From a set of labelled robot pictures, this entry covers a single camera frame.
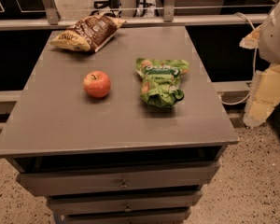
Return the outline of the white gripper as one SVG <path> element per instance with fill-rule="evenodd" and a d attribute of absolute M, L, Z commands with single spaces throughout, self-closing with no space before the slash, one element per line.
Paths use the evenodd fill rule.
<path fill-rule="evenodd" d="M 244 124 L 255 128 L 263 124 L 280 104 L 280 1 L 263 24 L 239 43 L 244 49 L 259 48 L 261 59 L 273 63 L 253 76 L 250 97 L 245 105 Z"/>

